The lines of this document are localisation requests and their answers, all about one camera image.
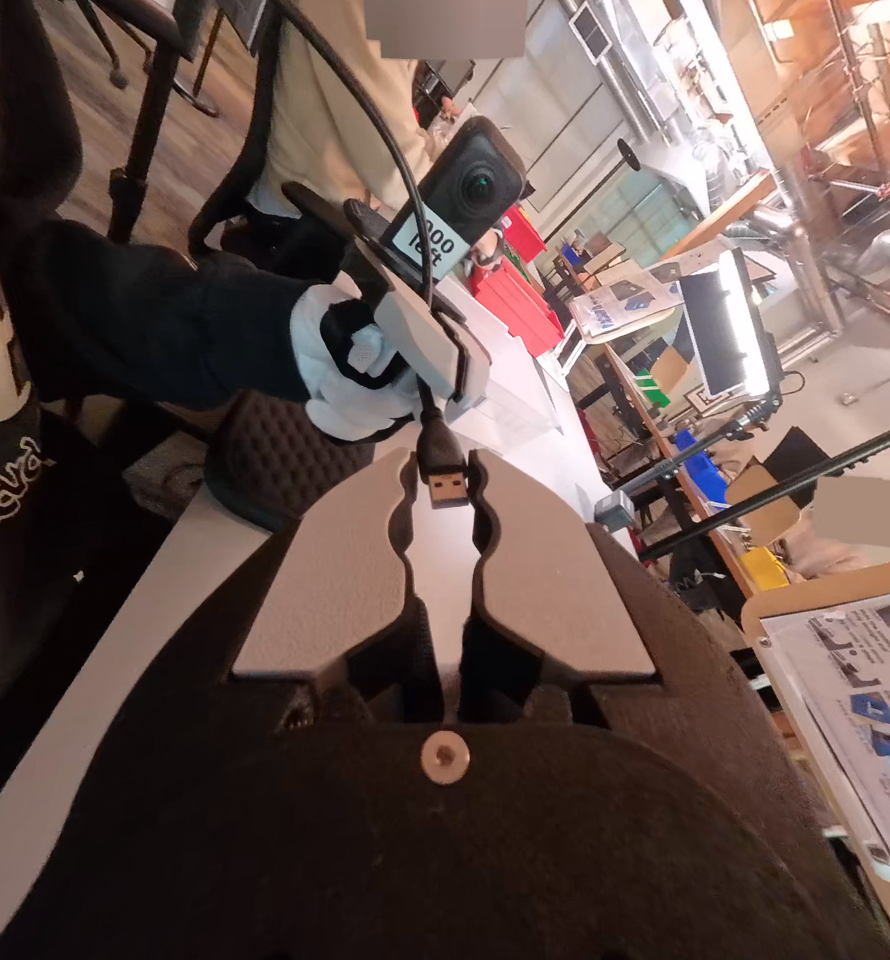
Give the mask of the black table leg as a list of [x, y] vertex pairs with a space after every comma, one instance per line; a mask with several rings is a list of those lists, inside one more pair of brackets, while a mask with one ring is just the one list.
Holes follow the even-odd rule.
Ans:
[[112, 213], [107, 236], [116, 244], [131, 241], [139, 220], [180, 59], [180, 51], [171, 44], [156, 43], [127, 161], [110, 172]]

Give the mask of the blue plastic bin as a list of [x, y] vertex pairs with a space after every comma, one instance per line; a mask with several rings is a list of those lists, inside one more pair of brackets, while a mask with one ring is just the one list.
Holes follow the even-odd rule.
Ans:
[[684, 470], [689, 474], [691, 483], [700, 491], [703, 499], [718, 508], [726, 503], [728, 483], [714, 464], [708, 452], [701, 451], [684, 462]]

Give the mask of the clear plastic bin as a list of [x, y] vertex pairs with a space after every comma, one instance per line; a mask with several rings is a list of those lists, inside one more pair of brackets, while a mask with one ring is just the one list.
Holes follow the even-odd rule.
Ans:
[[475, 306], [469, 327], [491, 360], [489, 378], [475, 412], [491, 420], [502, 442], [519, 446], [548, 432], [561, 433], [561, 423], [544, 373], [523, 340], [491, 311]]

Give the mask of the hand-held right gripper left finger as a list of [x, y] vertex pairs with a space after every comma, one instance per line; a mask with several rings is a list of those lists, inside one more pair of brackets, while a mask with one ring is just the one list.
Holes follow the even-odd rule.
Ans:
[[388, 630], [413, 594], [418, 473], [393, 448], [316, 502], [301, 520], [233, 673], [314, 682]]

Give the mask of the person's left forearm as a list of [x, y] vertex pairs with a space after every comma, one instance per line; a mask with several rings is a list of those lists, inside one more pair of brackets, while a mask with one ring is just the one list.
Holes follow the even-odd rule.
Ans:
[[233, 256], [195, 267], [57, 218], [0, 236], [0, 282], [43, 402], [103, 394], [208, 410], [242, 390], [309, 399], [290, 330], [306, 283]]

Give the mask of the black pole stand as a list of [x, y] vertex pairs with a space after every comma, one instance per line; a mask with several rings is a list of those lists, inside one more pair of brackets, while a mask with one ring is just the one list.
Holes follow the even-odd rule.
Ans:
[[604, 174], [603, 177], [599, 179], [597, 183], [594, 184], [566, 214], [554, 225], [554, 227], [549, 228], [544, 234], [544, 241], [553, 239], [556, 234], [571, 221], [580, 210], [583, 209], [583, 206], [586, 202], [593, 198], [595, 194], [601, 190], [607, 183], [616, 175], [618, 175], [623, 169], [628, 168], [634, 172], [639, 172], [642, 169], [642, 164], [634, 151], [634, 149], [622, 138], [617, 140], [617, 148], [619, 150], [619, 160], [614, 166], [611, 167]]
[[677, 534], [664, 537], [653, 545], [645, 546], [638, 553], [638, 560], [642, 563], [653, 561], [666, 557], [682, 545], [692, 542], [696, 539], [708, 536], [718, 528], [731, 523], [733, 520], [739, 520], [766, 507], [782, 498], [789, 498], [793, 493], [804, 490], [807, 486], [813, 486], [822, 477], [841, 476], [847, 471], [852, 470], [857, 465], [866, 464], [873, 457], [890, 450], [890, 429], [848, 449], [835, 457], [826, 458], [817, 465], [801, 470], [786, 481], [773, 484], [763, 491], [755, 493], [751, 497], [741, 500], [736, 506], [721, 510], [711, 518], [705, 519], [700, 523], [692, 524], [690, 527]]

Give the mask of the bright light panel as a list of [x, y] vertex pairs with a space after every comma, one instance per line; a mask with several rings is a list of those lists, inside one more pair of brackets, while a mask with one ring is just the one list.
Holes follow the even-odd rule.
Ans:
[[727, 248], [704, 270], [679, 281], [694, 358], [709, 398], [776, 396], [783, 378], [765, 329], [742, 251]]

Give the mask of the yellow plastic bin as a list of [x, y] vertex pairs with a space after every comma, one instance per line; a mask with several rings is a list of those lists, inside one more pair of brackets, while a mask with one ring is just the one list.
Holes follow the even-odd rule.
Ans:
[[753, 547], [739, 559], [757, 592], [773, 591], [790, 584], [786, 567], [767, 547]]

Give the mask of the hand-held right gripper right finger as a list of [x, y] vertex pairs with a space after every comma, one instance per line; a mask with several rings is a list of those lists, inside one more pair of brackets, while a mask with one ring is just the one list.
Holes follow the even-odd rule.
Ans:
[[653, 659], [580, 514], [489, 450], [472, 451], [469, 468], [475, 614], [552, 676], [652, 680]]

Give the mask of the black hex-patterned pouch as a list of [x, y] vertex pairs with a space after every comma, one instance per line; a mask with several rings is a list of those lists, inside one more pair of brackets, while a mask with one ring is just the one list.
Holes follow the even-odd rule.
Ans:
[[229, 513], [275, 534], [374, 457], [371, 442], [342, 445], [326, 437], [301, 404], [246, 390], [212, 439], [204, 483]]

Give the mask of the instruction sheet on stand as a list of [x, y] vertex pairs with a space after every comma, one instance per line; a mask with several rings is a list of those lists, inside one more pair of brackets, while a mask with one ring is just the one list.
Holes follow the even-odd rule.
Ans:
[[601, 272], [598, 286], [569, 304], [582, 339], [604, 343], [667, 318], [683, 304], [682, 279], [715, 267], [715, 256], [694, 254], [647, 269], [626, 260]]
[[890, 562], [758, 593], [741, 624], [890, 920]]

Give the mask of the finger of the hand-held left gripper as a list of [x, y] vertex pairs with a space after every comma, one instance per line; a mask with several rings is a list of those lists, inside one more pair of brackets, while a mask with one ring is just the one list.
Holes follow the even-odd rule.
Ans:
[[456, 355], [453, 391], [445, 412], [466, 413], [485, 397], [492, 359], [484, 343], [467, 325], [446, 322], [445, 330]]
[[439, 319], [409, 287], [393, 287], [382, 296], [375, 322], [435, 397], [464, 400], [466, 348], [455, 324]]

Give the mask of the red plastic bin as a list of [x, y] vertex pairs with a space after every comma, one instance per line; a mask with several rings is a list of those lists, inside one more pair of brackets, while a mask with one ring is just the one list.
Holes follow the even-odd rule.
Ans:
[[493, 270], [475, 266], [470, 279], [475, 299], [522, 340], [528, 353], [537, 358], [564, 341], [557, 316], [528, 279], [507, 258]]
[[531, 263], [547, 251], [546, 243], [519, 204], [512, 205], [499, 223], [506, 245], [515, 251], [523, 263]]

